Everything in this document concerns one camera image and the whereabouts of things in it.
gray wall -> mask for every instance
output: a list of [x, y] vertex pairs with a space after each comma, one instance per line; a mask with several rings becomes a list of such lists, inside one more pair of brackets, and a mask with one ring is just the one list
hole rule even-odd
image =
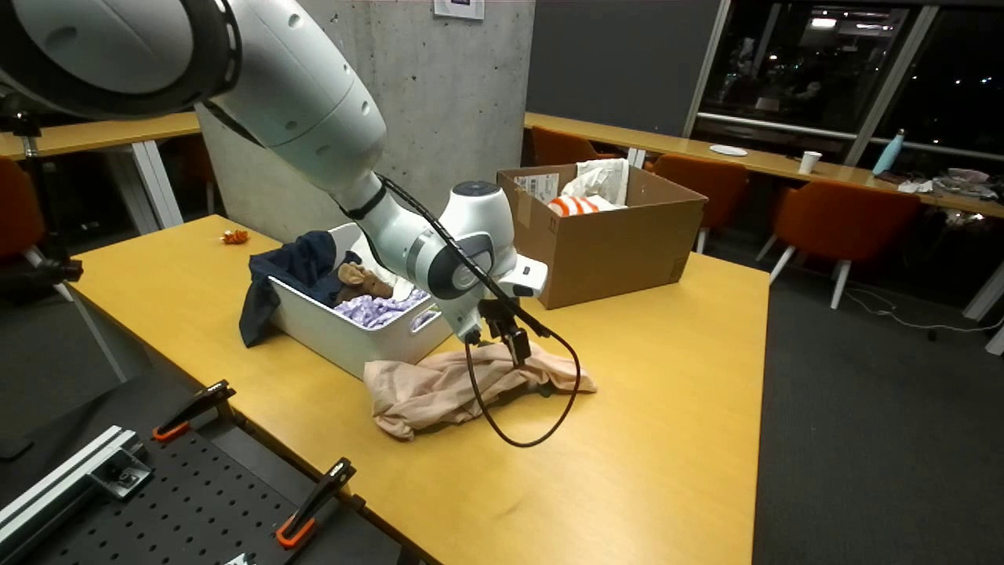
[[717, 0], [539, 0], [531, 111], [680, 134]]
[[[487, 0], [484, 23], [432, 20], [432, 0], [301, 0], [390, 124], [379, 173], [443, 211], [459, 180], [517, 166], [533, 0]], [[285, 162], [200, 112], [228, 217], [295, 237], [346, 221]]]

yellow table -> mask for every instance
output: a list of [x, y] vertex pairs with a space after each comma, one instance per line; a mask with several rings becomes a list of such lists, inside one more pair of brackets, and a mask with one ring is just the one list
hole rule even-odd
[[58, 158], [105, 149], [116, 187], [140, 232], [182, 221], [173, 186], [165, 180], [157, 140], [197, 134], [195, 112], [169, 112], [157, 120], [111, 120], [111, 121], [73, 121], [40, 128], [35, 143], [0, 130], [0, 158]]
[[[785, 155], [772, 155], [772, 149], [717, 155], [717, 149], [713, 149], [714, 147], [713, 140], [673, 139], [673, 134], [658, 134], [658, 130], [640, 130], [640, 128], [620, 128], [620, 124], [582, 121], [582, 120], [563, 120], [563, 116], [547, 116], [547, 112], [527, 112], [524, 124], [527, 128], [549, 128], [549, 130], [562, 130], [562, 134], [574, 134], [574, 139], [589, 139], [589, 140], [601, 140], [601, 143], [618, 143], [618, 147], [640, 147], [640, 149], [651, 149], [651, 155], [740, 162], [750, 173], [789, 180], [797, 186], [801, 182], [839, 182], [839, 186], [849, 186], [849, 187], [896, 191], [893, 182], [875, 180], [869, 170], [842, 166], [842, 162], [816, 162], [812, 173], [797, 173], [801, 161], [785, 158]], [[942, 208], [942, 211], [986, 214], [986, 217], [1004, 220], [1004, 205], [996, 205], [996, 199], [980, 199], [980, 196], [963, 196], [963, 195], [919, 195], [919, 199], [927, 208]]]
[[[760, 394], [770, 279], [693, 254], [677, 284], [562, 309], [598, 384], [539, 450], [507, 450], [484, 419], [396, 441], [366, 389], [305, 344], [238, 339], [247, 254], [218, 244], [218, 217], [80, 254], [76, 284], [197, 384], [228, 381], [233, 404], [314, 469], [338, 454], [351, 489], [443, 563], [460, 565], [731, 565], [753, 557]], [[535, 435], [563, 399], [500, 408]]]

floor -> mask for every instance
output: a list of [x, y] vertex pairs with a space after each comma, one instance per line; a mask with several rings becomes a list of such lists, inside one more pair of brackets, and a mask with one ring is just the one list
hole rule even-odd
[[[829, 309], [823, 272], [785, 272], [772, 284], [757, 563], [996, 563], [1004, 360], [986, 339], [958, 308], [865, 282]], [[73, 417], [7, 453], [0, 502], [58, 461], [58, 435]]]

